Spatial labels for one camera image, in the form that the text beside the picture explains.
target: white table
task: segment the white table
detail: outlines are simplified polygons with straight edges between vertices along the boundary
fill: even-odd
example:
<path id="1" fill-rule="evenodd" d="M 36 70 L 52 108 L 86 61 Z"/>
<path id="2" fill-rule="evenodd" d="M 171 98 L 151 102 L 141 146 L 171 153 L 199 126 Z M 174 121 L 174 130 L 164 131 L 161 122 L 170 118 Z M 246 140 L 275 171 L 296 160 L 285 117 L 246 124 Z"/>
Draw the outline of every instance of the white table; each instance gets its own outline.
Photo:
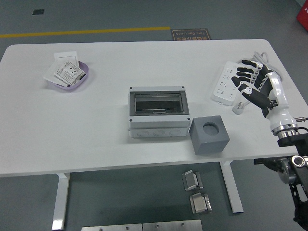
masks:
<path id="1" fill-rule="evenodd" d="M 72 91 L 43 79 L 53 54 L 63 51 L 77 51 L 89 66 L 89 78 Z M 266 51 L 282 72 L 290 113 L 307 115 L 307 104 L 262 39 L 12 45 L 0 62 L 0 176 L 56 173 L 58 196 L 66 201 L 70 172 L 219 161 L 233 211 L 241 212 L 230 162 L 297 153 L 278 147 L 256 106 L 236 115 L 210 99 L 224 64 L 254 51 Z M 185 86 L 191 118 L 221 115 L 230 142 L 221 153 L 195 155 L 189 135 L 130 138 L 128 89 L 134 86 Z"/>

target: red object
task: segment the red object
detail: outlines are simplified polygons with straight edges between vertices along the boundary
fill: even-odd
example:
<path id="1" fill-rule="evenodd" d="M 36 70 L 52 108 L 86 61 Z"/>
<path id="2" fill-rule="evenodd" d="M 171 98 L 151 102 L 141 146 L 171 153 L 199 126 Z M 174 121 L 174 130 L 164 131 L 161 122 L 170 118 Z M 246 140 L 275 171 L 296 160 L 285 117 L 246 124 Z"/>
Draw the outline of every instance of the red object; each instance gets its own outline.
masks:
<path id="1" fill-rule="evenodd" d="M 304 3 L 303 8 L 298 13 L 296 19 L 306 30 L 308 30 L 308 0 Z"/>

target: plug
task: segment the plug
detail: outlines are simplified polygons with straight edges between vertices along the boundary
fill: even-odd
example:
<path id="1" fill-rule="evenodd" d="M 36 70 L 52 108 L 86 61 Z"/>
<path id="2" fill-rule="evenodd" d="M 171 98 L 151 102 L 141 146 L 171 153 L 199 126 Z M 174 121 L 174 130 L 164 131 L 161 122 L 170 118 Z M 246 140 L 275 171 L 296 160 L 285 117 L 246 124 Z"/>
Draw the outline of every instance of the plug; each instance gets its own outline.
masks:
<path id="1" fill-rule="evenodd" d="M 236 113 L 237 115 L 240 115 L 241 113 L 243 113 L 245 106 L 247 106 L 249 103 L 250 103 L 249 101 L 247 101 L 247 102 L 245 102 L 245 103 L 239 102 L 238 105 L 235 105 L 235 106 L 232 108 L 232 111 L 233 111 L 234 113 Z"/>

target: power outlet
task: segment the power outlet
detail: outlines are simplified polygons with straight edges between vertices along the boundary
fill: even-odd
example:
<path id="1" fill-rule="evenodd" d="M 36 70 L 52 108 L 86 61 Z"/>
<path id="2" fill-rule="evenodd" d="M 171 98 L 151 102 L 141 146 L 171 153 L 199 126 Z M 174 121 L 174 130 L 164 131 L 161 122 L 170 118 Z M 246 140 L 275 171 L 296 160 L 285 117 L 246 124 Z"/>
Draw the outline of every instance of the power outlet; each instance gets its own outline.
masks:
<path id="1" fill-rule="evenodd" d="M 236 69 L 238 67 L 243 67 L 243 65 L 230 61 L 226 62 L 212 94 L 212 99 L 214 101 L 226 106 L 231 106 L 233 104 L 238 90 L 233 84 L 231 78 L 237 76 L 236 73 L 238 71 Z"/>

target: hole in block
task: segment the hole in block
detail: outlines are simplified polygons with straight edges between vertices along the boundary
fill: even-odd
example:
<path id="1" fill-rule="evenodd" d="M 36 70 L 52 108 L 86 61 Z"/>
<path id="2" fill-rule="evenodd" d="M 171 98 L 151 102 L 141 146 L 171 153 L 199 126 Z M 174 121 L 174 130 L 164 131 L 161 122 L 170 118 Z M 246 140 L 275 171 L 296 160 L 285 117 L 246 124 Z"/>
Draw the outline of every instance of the hole in block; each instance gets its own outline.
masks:
<path id="1" fill-rule="evenodd" d="M 214 123 L 206 123 L 203 125 L 203 131 L 210 136 L 216 136 L 219 133 L 219 128 Z"/>

